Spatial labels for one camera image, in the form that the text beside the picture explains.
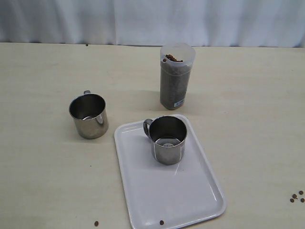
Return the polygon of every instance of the white backdrop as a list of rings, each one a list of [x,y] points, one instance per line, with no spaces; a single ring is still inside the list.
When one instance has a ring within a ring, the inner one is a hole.
[[[305,47],[305,0],[0,0],[0,42]]]

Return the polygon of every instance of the stainless steel mug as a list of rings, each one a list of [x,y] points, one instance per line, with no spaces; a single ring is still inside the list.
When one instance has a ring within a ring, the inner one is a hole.
[[[144,132],[151,140],[152,154],[162,164],[173,165],[184,156],[184,143],[187,136],[186,125],[174,116],[161,116],[146,119]]]
[[[105,100],[90,91],[71,102],[69,112],[80,136],[95,139],[106,133],[109,124],[105,108]]]

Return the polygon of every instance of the beige table surface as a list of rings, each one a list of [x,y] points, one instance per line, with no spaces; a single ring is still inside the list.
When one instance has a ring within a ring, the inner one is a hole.
[[[195,48],[185,104],[159,103],[158,47],[0,44],[0,228],[131,228],[113,133],[183,114],[224,194],[204,229],[304,228],[305,49]],[[102,95],[101,138],[78,136],[70,101]]]

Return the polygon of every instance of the plastic container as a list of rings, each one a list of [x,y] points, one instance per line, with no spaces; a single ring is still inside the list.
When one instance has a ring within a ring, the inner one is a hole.
[[[174,110],[184,104],[195,59],[195,49],[186,43],[170,43],[160,50],[160,102]]]

